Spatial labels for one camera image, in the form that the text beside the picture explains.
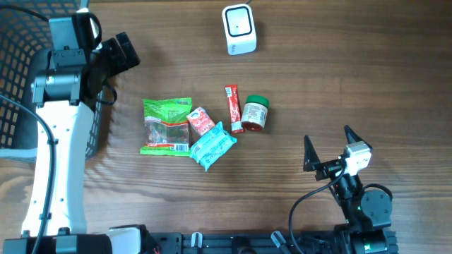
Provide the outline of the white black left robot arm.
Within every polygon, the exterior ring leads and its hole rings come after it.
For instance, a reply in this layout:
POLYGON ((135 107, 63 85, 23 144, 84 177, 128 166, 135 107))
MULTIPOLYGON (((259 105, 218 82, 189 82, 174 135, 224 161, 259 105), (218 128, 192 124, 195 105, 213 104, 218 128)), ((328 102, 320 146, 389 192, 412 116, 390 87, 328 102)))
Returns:
POLYGON ((48 19, 53 47, 32 81, 31 116, 38 122, 30 205, 20 238, 5 253, 154 253, 142 224, 89 234, 83 202, 85 157, 99 93, 112 76, 139 64, 125 33, 103 41, 87 8, 48 19))

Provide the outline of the red stick sachet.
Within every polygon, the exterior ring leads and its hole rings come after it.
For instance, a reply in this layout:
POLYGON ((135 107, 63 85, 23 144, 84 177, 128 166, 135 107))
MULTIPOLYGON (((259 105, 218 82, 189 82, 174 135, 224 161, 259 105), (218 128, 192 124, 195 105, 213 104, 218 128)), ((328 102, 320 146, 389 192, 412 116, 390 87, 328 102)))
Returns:
POLYGON ((225 91, 227 95, 227 101, 230 111, 230 121, 232 133, 243 133, 242 127, 242 115, 239 103, 238 87, 237 84, 226 85, 225 91))

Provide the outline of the teal white tissue pack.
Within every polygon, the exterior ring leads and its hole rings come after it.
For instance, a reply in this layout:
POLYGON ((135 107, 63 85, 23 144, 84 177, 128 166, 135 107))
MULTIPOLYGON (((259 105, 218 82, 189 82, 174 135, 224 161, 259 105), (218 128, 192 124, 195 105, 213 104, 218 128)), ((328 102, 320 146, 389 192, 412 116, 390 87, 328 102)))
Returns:
POLYGON ((220 121, 191 146, 189 156, 207 172, 236 142, 220 121))

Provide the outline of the small red white carton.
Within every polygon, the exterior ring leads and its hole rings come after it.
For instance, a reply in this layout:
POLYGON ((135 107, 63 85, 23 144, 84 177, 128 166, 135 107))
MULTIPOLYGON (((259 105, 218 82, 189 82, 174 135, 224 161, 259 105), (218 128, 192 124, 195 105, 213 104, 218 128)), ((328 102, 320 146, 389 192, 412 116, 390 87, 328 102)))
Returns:
POLYGON ((202 107, 194 109, 186 116, 186 118, 200 136, 206 134, 213 127, 215 127, 215 123, 202 107))

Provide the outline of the green lid jar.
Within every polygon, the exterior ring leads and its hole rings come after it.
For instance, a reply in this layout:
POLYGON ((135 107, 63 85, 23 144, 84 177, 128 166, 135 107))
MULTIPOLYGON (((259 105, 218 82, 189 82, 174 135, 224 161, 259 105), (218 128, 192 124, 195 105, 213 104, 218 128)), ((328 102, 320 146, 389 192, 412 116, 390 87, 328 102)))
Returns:
POLYGON ((242 113, 242 127, 249 131, 262 131, 266 124, 269 100, 261 95, 249 95, 242 113))

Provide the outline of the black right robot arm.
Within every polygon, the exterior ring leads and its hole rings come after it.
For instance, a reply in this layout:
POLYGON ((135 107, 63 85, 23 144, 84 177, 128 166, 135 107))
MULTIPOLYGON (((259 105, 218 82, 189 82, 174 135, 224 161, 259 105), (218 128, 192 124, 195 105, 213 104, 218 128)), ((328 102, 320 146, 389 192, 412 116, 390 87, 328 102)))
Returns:
POLYGON ((347 145, 336 159, 321 162, 308 136, 304 137, 305 171, 316 180, 329 180, 328 187, 341 208, 346 223, 332 231, 304 232, 297 239, 305 253, 397 253, 396 233, 391 225, 392 192, 377 183, 364 185, 358 172, 368 167, 372 146, 345 126, 347 145))

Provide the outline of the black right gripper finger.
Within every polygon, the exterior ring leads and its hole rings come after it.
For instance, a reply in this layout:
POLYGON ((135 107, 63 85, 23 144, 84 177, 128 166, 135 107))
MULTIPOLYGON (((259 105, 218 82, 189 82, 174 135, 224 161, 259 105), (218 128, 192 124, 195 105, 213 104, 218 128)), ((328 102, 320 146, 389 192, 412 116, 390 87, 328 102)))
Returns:
POLYGON ((359 137, 348 125, 344 126, 344 131, 345 131, 345 137, 349 144, 358 143, 358 142, 362 141, 369 147, 370 150, 372 149, 372 146, 369 143, 367 143, 365 140, 363 140, 361 137, 359 137))
POLYGON ((314 149, 309 136, 304 136, 304 165, 303 170, 306 172, 319 171, 321 161, 314 149))

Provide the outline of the green gummy candy bag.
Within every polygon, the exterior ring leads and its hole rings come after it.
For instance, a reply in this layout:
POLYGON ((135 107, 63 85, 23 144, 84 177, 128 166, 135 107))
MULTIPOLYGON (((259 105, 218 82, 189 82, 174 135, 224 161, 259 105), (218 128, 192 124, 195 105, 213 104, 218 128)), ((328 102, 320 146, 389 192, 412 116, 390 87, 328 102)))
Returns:
POLYGON ((189 121, 192 98, 143 99, 146 139, 142 155, 189 156, 189 121))

